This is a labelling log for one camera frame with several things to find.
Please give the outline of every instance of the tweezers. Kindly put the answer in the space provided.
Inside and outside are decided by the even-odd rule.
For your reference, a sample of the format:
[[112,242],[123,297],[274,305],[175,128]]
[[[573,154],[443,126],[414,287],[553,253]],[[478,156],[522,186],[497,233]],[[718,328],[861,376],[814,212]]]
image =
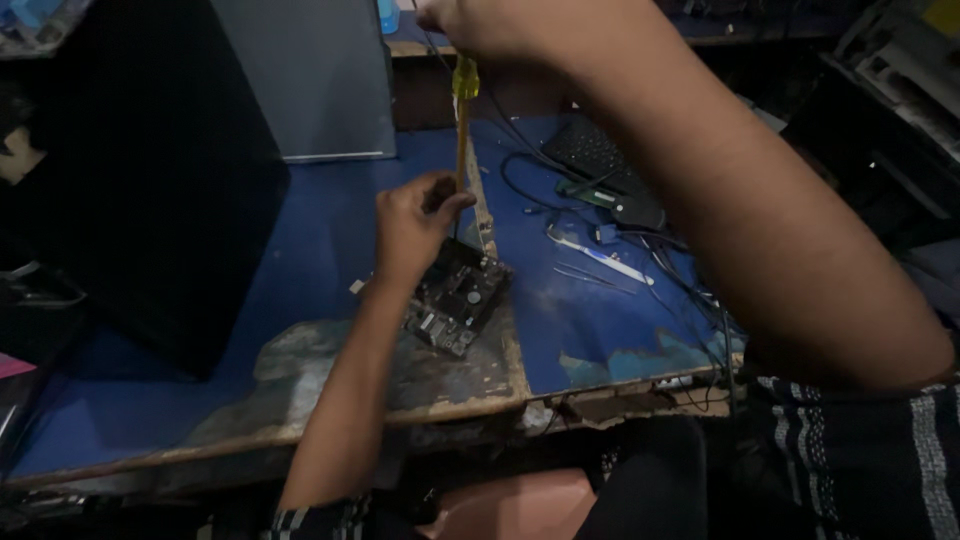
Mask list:
[[574,266],[574,265],[572,265],[572,264],[567,264],[567,263],[565,263],[565,262],[557,262],[557,264],[560,264],[561,266],[565,266],[565,267],[567,267],[567,268],[570,268],[571,270],[576,270],[577,272],[580,272],[581,274],[583,274],[583,276],[578,276],[578,275],[576,275],[576,274],[571,274],[570,272],[565,272],[564,270],[561,270],[560,268],[557,268],[556,266],[554,266],[554,267],[553,267],[553,271],[556,272],[556,273],[558,273],[558,274],[560,274],[560,275],[562,275],[562,276],[567,276],[568,278],[573,278],[574,280],[580,280],[580,281],[582,281],[582,282],[588,282],[588,283],[598,284],[598,285],[601,285],[601,286],[605,286],[605,287],[607,287],[607,288],[616,289],[616,290],[618,290],[618,291],[625,292],[625,293],[627,293],[627,294],[636,294],[635,291],[632,291],[632,290],[630,290],[630,289],[628,289],[628,288],[621,287],[620,285],[617,285],[616,283],[607,281],[607,280],[601,278],[600,276],[597,276],[596,274],[592,274],[592,273],[588,272],[587,270],[584,270],[583,268],[577,268],[576,266]]

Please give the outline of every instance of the screwdriver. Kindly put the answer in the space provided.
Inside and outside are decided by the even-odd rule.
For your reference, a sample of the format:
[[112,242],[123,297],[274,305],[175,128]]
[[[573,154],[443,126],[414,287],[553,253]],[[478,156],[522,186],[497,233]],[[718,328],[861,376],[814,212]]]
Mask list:
[[[480,92],[480,77],[477,75],[477,63],[457,53],[457,67],[453,70],[453,99],[457,111],[457,174],[454,181],[457,193],[464,190],[464,176],[467,174],[467,140],[469,137],[469,102]],[[460,231],[460,216],[453,224],[453,239]]]

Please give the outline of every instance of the pink chair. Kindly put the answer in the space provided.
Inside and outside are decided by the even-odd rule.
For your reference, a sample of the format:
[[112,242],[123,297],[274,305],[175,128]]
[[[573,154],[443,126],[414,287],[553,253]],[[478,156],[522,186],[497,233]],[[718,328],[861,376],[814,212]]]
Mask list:
[[580,469],[521,475],[444,494],[437,521],[418,530],[431,540],[565,540],[595,502]]

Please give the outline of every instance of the hand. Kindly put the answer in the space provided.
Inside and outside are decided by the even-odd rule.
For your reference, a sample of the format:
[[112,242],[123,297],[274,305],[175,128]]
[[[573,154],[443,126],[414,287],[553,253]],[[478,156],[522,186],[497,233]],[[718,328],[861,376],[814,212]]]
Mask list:
[[476,202],[470,193],[456,193],[449,171],[429,172],[377,193],[374,276],[413,289],[436,260],[450,224]]
[[629,34],[649,0],[421,0],[417,23],[493,60],[563,63],[610,33]]

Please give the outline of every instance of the toothbrush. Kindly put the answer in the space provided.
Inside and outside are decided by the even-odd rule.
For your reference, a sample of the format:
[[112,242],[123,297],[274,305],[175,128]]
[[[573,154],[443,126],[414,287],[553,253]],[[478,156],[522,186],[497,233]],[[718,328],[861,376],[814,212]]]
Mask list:
[[648,284],[648,285],[653,285],[653,284],[654,284],[654,279],[653,279],[653,278],[650,278],[650,277],[648,277],[648,276],[644,276],[643,274],[637,272],[637,270],[635,270],[634,268],[631,268],[630,266],[627,266],[626,264],[620,262],[619,260],[614,260],[614,259],[612,259],[612,258],[607,257],[606,255],[604,255],[604,254],[602,254],[602,253],[595,252],[595,251],[591,250],[590,248],[581,246],[581,245],[579,245],[579,244],[574,244],[573,242],[571,242],[571,241],[569,241],[569,240],[567,240],[566,238],[563,238],[563,237],[561,237],[561,236],[554,236],[552,233],[553,233],[553,226],[551,225],[550,227],[547,228],[547,230],[546,230],[546,235],[549,236],[550,239],[553,240],[554,242],[557,242],[558,244],[560,244],[560,245],[562,245],[562,246],[566,246],[566,247],[568,247],[568,248],[575,249],[575,250],[577,250],[578,252],[586,255],[587,257],[592,258],[593,260],[596,260],[596,261],[599,262],[600,264],[603,264],[604,266],[607,266],[607,267],[609,267],[609,268],[612,268],[613,270],[616,270],[617,272],[623,274],[624,276],[627,276],[628,278],[633,278],[633,279],[637,280],[638,282],[646,283],[646,284]]

